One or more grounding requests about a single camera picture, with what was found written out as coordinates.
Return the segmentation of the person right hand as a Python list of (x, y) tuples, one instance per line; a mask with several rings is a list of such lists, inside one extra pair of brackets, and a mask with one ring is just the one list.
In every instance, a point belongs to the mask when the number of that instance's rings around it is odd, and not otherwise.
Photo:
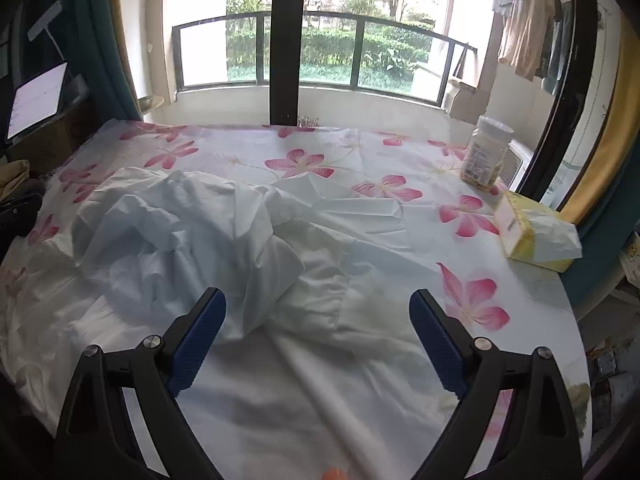
[(349, 480), (349, 476), (340, 468), (331, 468), (322, 474), (321, 480)]

